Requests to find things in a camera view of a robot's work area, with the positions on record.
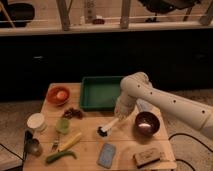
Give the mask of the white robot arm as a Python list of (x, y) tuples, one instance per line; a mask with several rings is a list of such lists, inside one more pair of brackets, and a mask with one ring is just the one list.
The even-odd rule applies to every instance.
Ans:
[(120, 82), (121, 94), (117, 98), (114, 114), (120, 120), (134, 110), (142, 99), (175, 116), (182, 122), (213, 140), (213, 107), (153, 88), (144, 72), (125, 76)]

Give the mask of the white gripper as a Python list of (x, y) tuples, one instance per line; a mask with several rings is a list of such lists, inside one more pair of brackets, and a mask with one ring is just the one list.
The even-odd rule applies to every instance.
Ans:
[(115, 105), (114, 115), (119, 120), (126, 119), (135, 108), (136, 100), (130, 97), (119, 96)]

